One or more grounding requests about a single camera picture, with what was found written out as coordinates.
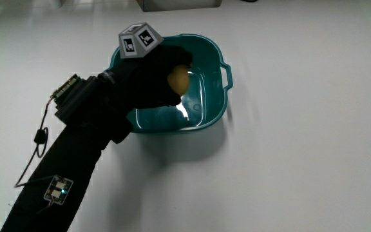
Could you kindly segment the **person's left hand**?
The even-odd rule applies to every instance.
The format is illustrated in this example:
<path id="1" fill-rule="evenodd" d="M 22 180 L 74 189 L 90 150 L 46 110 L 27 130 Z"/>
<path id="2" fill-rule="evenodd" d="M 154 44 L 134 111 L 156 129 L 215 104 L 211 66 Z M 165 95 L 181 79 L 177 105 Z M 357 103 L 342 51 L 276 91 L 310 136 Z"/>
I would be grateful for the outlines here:
<path id="1" fill-rule="evenodd" d="M 164 38 L 147 23 L 119 33 L 120 62 L 107 70 L 117 83 L 117 100 L 129 108 L 156 108 L 181 103 L 184 90 L 171 81 L 191 66 L 193 55 L 181 46 L 163 45 Z"/>

